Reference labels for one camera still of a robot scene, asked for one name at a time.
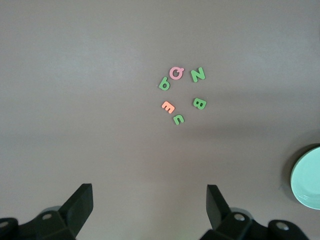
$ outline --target green foam letter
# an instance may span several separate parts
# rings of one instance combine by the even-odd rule
[[[160,82],[159,88],[163,91],[167,91],[170,88],[170,83],[167,80],[168,78],[165,76]]]
[[[198,82],[198,78],[201,79],[201,80],[204,80],[206,78],[204,70],[202,69],[202,67],[199,67],[198,71],[199,72],[197,72],[195,70],[191,71],[192,79],[193,79],[193,81],[195,83]]]
[[[193,106],[195,106],[196,108],[202,110],[206,107],[207,102],[205,100],[202,100],[200,98],[195,98],[193,101]]]
[[[182,115],[180,115],[180,114],[177,115],[177,116],[174,116],[173,120],[174,120],[176,125],[179,125],[180,123],[184,123],[185,122],[184,117]]]

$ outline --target mounting screw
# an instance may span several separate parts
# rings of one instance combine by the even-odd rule
[[[46,215],[43,215],[42,216],[42,220],[47,220],[47,219],[50,219],[52,217],[52,214],[46,214]]]
[[[235,218],[236,220],[238,220],[238,221],[244,221],[244,220],[246,220],[245,217],[244,217],[243,215],[241,215],[240,213],[236,213],[236,214],[234,215],[234,218]]]
[[[4,222],[0,223],[0,228],[4,228],[8,225],[9,225],[9,223],[7,221],[4,221]]]
[[[284,222],[278,221],[275,225],[281,230],[284,230],[284,231],[288,231],[289,230],[288,225],[285,224]]]

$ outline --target green letter b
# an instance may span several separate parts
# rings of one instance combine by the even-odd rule
[[[206,107],[207,102],[205,100],[202,100],[200,98],[195,98],[193,101],[193,106],[195,106],[196,108],[202,110]]]

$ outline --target pink foam letter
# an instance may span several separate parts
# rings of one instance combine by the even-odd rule
[[[173,80],[179,80],[182,77],[184,70],[185,70],[184,68],[174,66],[173,68],[170,69],[169,76]]]

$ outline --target plate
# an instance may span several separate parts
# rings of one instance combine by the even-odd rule
[[[320,210],[320,146],[296,162],[291,173],[291,188],[300,203]]]

